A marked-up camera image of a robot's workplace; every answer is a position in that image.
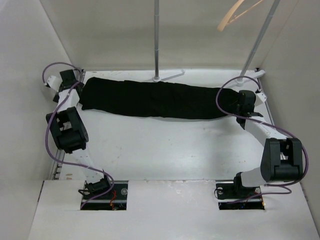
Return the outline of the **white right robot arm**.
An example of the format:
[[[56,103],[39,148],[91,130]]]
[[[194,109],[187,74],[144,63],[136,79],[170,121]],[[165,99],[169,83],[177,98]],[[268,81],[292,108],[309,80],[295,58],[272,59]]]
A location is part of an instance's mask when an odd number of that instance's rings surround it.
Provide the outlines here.
[[[262,114],[255,112],[259,94],[249,90],[239,92],[236,121],[263,146],[260,166],[239,172],[233,179],[232,192],[238,198],[245,197],[250,189],[274,182],[301,180],[303,146],[299,139],[287,137],[282,130],[264,124]]]

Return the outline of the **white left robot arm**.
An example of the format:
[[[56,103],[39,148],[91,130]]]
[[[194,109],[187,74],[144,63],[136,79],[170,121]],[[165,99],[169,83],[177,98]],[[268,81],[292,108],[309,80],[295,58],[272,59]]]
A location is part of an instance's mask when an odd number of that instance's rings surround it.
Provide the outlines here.
[[[49,135],[59,150],[73,158],[64,165],[83,168],[86,182],[78,192],[86,200],[108,199],[112,195],[114,182],[104,170],[95,166],[88,148],[89,135],[77,110],[84,84],[77,78],[73,69],[60,72],[60,77],[50,76],[45,85],[56,91],[54,101],[57,107],[46,115],[47,129],[45,147],[48,154]]]

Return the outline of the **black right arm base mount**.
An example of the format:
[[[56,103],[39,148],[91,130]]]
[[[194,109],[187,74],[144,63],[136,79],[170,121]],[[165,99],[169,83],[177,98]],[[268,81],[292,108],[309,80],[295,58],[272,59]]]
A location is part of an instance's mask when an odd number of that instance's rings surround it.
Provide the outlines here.
[[[218,199],[219,210],[264,210],[260,187],[240,187],[233,181],[217,181],[214,196]]]

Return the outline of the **black trousers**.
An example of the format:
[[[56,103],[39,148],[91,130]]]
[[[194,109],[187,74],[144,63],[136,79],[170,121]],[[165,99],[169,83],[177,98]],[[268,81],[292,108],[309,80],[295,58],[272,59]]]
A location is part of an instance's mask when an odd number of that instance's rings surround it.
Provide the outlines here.
[[[213,120],[234,113],[238,99],[238,92],[229,88],[92,77],[84,85],[79,103],[83,110],[129,117]]]

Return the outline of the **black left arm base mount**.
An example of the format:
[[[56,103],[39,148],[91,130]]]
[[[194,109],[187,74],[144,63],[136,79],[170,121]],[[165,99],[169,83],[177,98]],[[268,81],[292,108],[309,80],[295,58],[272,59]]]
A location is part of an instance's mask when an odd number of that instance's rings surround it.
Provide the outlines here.
[[[125,211],[127,209],[128,181],[101,179],[95,183],[84,183],[78,190],[82,195],[80,210],[83,211]]]

